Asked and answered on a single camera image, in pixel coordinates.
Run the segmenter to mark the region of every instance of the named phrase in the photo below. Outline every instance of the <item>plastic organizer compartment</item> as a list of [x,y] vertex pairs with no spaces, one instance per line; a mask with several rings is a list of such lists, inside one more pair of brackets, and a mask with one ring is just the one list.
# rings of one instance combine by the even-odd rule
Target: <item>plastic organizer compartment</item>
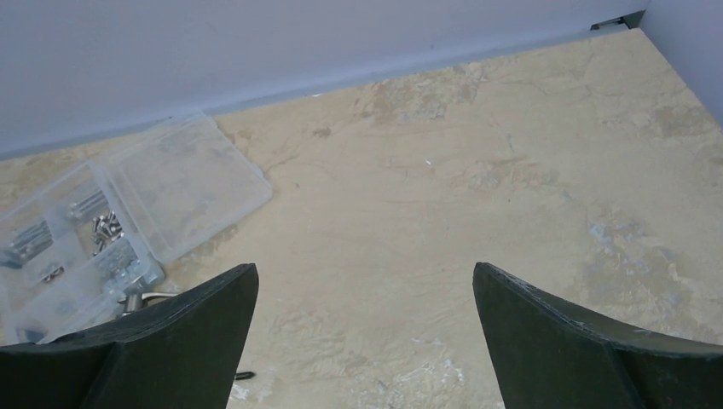
[[[94,218],[110,211],[123,234],[98,251]],[[16,206],[0,226],[6,343],[46,343],[103,322],[139,279],[138,285],[163,279],[116,193],[90,162]]]
[[[191,251],[272,195],[261,170],[203,113],[126,138],[0,219],[6,343],[50,342],[107,320],[124,293],[164,279],[159,262]],[[98,217],[114,217],[106,235],[115,226],[123,237],[99,243]]]

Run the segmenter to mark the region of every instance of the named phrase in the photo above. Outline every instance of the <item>marble floor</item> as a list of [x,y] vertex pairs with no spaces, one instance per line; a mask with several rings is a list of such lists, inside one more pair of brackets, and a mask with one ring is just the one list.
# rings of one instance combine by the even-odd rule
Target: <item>marble floor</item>
[[[275,196],[165,266],[164,289],[257,264],[240,369],[258,375],[229,408],[504,407],[479,261],[723,343],[723,135],[641,31],[216,121]],[[3,205],[118,142],[0,163]]]

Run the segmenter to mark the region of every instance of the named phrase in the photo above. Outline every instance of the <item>metal hardware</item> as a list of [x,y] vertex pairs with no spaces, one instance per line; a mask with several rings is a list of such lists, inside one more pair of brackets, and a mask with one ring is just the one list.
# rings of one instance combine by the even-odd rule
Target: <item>metal hardware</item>
[[124,304],[125,308],[121,317],[125,317],[128,314],[135,313],[136,311],[145,308],[148,302],[157,299],[165,299],[177,296],[178,294],[172,292],[137,292],[129,294],[128,296],[122,297],[118,300],[119,304]]
[[92,215],[98,212],[103,207],[107,207],[108,202],[103,191],[98,190],[92,193],[87,198],[78,202],[72,202],[68,205],[68,217],[75,219],[83,218],[87,215]]
[[93,217],[93,243],[97,244],[93,256],[106,248],[110,243],[125,236],[115,212],[110,210],[107,215]]
[[52,272],[50,272],[50,274],[48,274],[48,275],[45,276],[45,278],[43,279],[43,281],[45,281],[46,283],[49,283],[49,282],[52,281],[55,277],[57,277],[57,276],[65,273],[65,271],[66,271],[66,270],[63,268],[63,266],[55,267],[55,269],[54,269]]
[[20,256],[20,259],[27,262],[45,251],[52,244],[53,238],[50,237],[50,233],[48,232],[48,234],[39,234],[29,242],[23,243],[23,246],[15,248],[14,252]]

